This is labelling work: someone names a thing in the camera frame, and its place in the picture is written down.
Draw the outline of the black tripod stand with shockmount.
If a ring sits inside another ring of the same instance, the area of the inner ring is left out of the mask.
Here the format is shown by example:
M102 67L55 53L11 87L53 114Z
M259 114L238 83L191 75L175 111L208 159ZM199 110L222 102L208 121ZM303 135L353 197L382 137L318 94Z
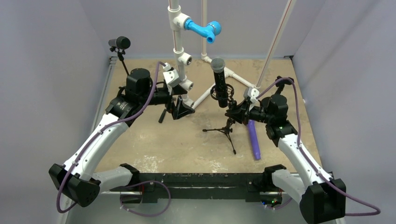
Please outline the black tripod stand with shockmount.
M232 104L233 101L236 101L236 100L233 98L233 96L234 96L234 88L233 88L233 86L230 85L230 84L226 84L226 85L227 85L227 93L228 93L228 98L227 98L228 106L227 106L227 107L228 107L228 109L229 109L230 104ZM214 95L214 93L213 93L213 91L214 91L214 86L210 89L210 95L211 95L211 97L212 97L214 100L216 100L216 99L215 99L215 95ZM235 119L232 119L232 118L227 117L226 125L225 125L224 127L222 127L222 128L213 128L213 129L203 129L202 131L203 131L203 132L218 131L218 132L223 133L223 134L227 137L227 139L230 141L230 143L231 143L231 146L232 146L232 149L233 149L233 154L236 155L237 152L236 152L236 150L235 150L233 141L232 141L231 136L230 136L230 133L233 132L232 125L235 124L235 123L236 123Z

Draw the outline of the small dark grey microphone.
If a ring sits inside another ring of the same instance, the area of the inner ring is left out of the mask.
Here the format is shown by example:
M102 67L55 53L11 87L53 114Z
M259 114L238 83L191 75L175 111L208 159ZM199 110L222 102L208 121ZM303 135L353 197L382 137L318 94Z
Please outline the small dark grey microphone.
M109 40L108 44L110 47L128 49L131 46L131 41L125 36L119 36L118 38Z

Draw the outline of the black speckled condenser microphone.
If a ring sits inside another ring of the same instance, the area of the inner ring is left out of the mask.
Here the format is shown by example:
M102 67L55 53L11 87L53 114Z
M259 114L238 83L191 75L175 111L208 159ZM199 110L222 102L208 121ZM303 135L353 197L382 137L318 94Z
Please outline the black speckled condenser microphone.
M224 73L225 61L220 57L216 57L211 61L211 68L213 70L215 80L213 91L215 99L218 101L220 108L226 108L228 106L228 93Z

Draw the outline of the small black tripod stand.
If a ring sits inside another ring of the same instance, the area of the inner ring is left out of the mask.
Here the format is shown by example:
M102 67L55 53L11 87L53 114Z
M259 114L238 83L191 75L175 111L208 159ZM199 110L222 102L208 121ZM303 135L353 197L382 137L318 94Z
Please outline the small black tripod stand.
M127 67L126 67L125 62L124 62L124 60L125 60L125 58L124 58L125 50L121 49L121 48L118 48L118 47L110 47L109 49L110 49L111 52L115 52L117 54L117 57L121 61L122 66L123 66L123 68L124 68L124 70L126 72L126 75L128 76L130 73L129 73Z

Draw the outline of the black round-base microphone stand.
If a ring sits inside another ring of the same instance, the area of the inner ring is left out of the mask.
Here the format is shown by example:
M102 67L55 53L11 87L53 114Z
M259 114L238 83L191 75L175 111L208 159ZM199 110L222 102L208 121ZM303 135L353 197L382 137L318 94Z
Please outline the black round-base microphone stand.
M279 80L279 82L276 83L277 90L276 90L275 94L281 94L286 85L292 85L294 83L294 79L291 77L284 79L281 76L277 76L276 81L277 80Z

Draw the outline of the blue plastic faucet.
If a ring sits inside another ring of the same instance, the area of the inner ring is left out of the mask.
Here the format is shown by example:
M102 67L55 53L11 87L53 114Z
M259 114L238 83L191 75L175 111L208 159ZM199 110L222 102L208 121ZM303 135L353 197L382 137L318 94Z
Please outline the blue plastic faucet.
M203 37L209 44L214 43L216 36L218 36L222 31L221 24L217 21L212 21L206 26L202 27L196 24L192 19L186 20L184 23L184 29L193 31L194 33Z

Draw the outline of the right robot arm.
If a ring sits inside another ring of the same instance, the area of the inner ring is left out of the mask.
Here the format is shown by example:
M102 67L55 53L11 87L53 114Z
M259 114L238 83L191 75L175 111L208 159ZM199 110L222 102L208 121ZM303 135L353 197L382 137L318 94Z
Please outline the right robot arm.
M262 177L263 186L273 190L276 187L286 192L299 205L299 210L308 224L333 221L346 223L346 185L341 179L334 179L313 159L301 141L301 135L287 119L287 98L274 94L254 106L247 98L241 103L231 101L225 115L246 125L249 120L266 125L266 133L274 145L289 159L299 177L286 168L266 168Z

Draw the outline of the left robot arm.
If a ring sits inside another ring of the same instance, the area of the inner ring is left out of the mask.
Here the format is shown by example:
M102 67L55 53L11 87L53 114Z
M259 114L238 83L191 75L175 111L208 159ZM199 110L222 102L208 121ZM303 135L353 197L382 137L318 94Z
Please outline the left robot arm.
M164 105L165 111L175 120L194 113L182 98L191 89L192 82L181 78L178 71L169 65L163 69L164 81L160 88L156 86L157 78L151 78L147 69L133 69L80 149L64 164L51 166L49 175L59 195L86 207L104 191L118 187L128 191L138 188L139 171L134 167L121 164L116 169L99 173L96 167L147 106Z

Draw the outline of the purple microphone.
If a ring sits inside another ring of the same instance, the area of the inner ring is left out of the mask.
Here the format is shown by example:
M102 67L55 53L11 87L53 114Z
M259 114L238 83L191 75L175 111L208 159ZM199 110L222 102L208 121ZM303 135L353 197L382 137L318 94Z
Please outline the purple microphone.
M249 138L250 138L253 156L254 156L255 160L260 160L261 159L260 146L259 146L258 137L257 137L257 133L256 133L255 122L253 120L250 120L248 122L247 129L248 129L248 134L249 134Z

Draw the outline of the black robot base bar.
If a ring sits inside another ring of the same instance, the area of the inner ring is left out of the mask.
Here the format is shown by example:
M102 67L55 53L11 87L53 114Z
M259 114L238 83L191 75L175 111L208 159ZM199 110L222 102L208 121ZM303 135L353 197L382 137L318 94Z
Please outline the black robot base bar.
M158 199L191 200L244 200L282 202L281 189L276 187L271 175L285 169L278 164L266 167L262 173L138 173L125 187L113 191L140 192L144 203Z

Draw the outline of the white PVC pipe frame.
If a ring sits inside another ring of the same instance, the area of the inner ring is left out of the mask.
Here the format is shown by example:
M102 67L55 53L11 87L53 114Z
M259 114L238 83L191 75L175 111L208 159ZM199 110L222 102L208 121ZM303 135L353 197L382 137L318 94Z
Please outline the white PVC pipe frame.
M269 48L268 56L265 58L264 67L262 73L260 74L259 80L256 84L249 82L248 80L244 79L233 70L225 67L225 78L233 78L237 80L239 83L246 87L254 87L254 88L261 88L262 83L264 81L265 76L271 74L269 70L270 62L273 58L273 54L280 42L282 37L283 31L285 26L291 16L291 13L295 6L294 0L289 0L286 4L282 17L280 19L278 28L274 35L273 41ZM197 108L209 95L210 89L214 86L213 84L209 84L209 78L206 77L203 73L209 70L209 64L211 63L212 59L207 55L207 41L202 38L202 49L201 49L201 61L199 63L193 64L191 69L188 66L192 63L192 56L185 52L183 48L183 39L182 39L182 31L184 31L184 23L187 19L191 19L190 16L182 13L181 6L179 1L177 0L170 0L168 2L168 16L170 22L170 28L173 33L173 43L174 43L174 58L176 63L176 70L179 73L181 78L181 83L179 84L187 91L191 91L194 82L198 81L198 89L202 90L202 94L197 96L197 99L191 99L188 94L182 95L183 102L192 108ZM207 89L203 88L203 84L207 84Z

